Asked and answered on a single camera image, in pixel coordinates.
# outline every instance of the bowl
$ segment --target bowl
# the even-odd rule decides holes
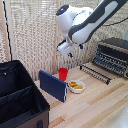
[[[82,81],[79,81],[79,80],[71,80],[70,82],[76,82],[76,84],[83,86],[83,89],[75,89],[75,88],[72,88],[72,87],[69,85],[69,89],[70,89],[72,92],[74,92],[74,93],[81,93],[81,92],[83,92],[83,90],[85,89],[85,84],[84,84]]]

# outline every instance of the black case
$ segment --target black case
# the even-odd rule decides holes
[[[20,61],[0,64],[0,128],[48,128],[49,109]]]

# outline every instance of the red cup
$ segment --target red cup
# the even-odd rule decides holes
[[[68,69],[60,68],[58,70],[58,72],[59,72],[59,79],[65,81],[66,77],[67,77],[67,74],[68,74]]]

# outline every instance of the black cable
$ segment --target black cable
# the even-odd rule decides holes
[[[121,23],[121,22],[123,22],[123,21],[125,21],[127,19],[128,19],[128,17],[123,19],[123,20],[121,20],[121,21],[119,21],[119,22],[116,22],[116,23],[113,23],[113,24],[102,25],[102,26],[111,26],[111,25],[119,24],[119,23]]]

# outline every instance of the blue folder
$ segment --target blue folder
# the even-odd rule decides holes
[[[40,70],[40,88],[61,102],[66,101],[67,83]]]

